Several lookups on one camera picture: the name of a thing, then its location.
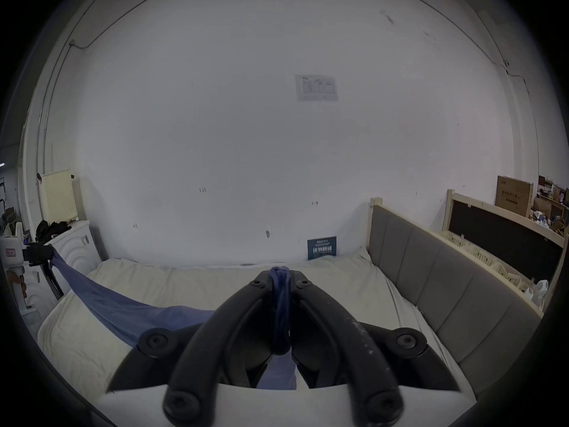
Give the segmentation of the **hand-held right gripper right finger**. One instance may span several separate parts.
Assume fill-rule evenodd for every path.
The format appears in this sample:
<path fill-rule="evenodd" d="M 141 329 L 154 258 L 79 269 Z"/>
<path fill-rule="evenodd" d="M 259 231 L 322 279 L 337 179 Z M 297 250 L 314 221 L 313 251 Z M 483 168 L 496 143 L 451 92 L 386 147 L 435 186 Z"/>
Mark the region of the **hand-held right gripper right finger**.
<path fill-rule="evenodd" d="M 356 320 L 299 271 L 290 272 L 290 345 L 309 388 L 346 384 L 357 426 L 392 426 L 405 407 L 401 386 L 460 394 L 442 358 L 416 329 Z"/>

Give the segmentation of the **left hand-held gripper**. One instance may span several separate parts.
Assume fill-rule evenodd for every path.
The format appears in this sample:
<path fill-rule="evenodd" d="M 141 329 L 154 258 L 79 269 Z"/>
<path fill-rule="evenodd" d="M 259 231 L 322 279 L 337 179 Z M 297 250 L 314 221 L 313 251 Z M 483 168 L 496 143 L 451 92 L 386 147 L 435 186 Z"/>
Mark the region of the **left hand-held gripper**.
<path fill-rule="evenodd" d="M 23 272 L 25 282 L 37 283 L 39 282 L 39 273 L 36 270 L 32 270 L 30 266 L 49 264 L 53 259 L 54 249 L 52 245 L 44 245 L 42 243 L 30 243 L 26 246 L 23 242 L 22 235 L 23 224 L 21 222 L 16 223 L 14 233 L 4 232 L 4 234 L 1 235 L 1 260 L 4 272 L 8 269 L 17 270 L 20 268 Z M 27 299 L 26 304 L 27 309 L 18 309 L 17 307 L 22 316 L 39 315 L 38 309 L 33 304 L 29 305 Z"/>

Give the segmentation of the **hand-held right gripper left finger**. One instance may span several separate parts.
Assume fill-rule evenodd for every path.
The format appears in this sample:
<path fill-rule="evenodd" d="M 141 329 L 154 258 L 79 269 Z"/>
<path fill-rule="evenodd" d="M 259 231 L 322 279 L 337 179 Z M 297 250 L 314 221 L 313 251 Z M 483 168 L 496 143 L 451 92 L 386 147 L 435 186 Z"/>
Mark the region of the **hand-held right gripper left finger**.
<path fill-rule="evenodd" d="M 285 389 L 285 270 L 258 275 L 207 319 L 144 332 L 107 393 L 167 385 L 175 426 L 211 426 L 219 384 Z"/>

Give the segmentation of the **person's left hand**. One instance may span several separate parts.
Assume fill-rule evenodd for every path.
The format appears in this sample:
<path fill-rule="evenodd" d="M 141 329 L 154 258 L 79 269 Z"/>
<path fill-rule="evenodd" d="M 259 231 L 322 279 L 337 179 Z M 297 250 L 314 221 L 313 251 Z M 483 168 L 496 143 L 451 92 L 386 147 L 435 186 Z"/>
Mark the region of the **person's left hand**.
<path fill-rule="evenodd" d="M 22 270 L 20 268 L 17 270 L 8 269 L 5 274 L 8 286 L 18 309 L 27 309 L 27 286 L 25 284 Z"/>

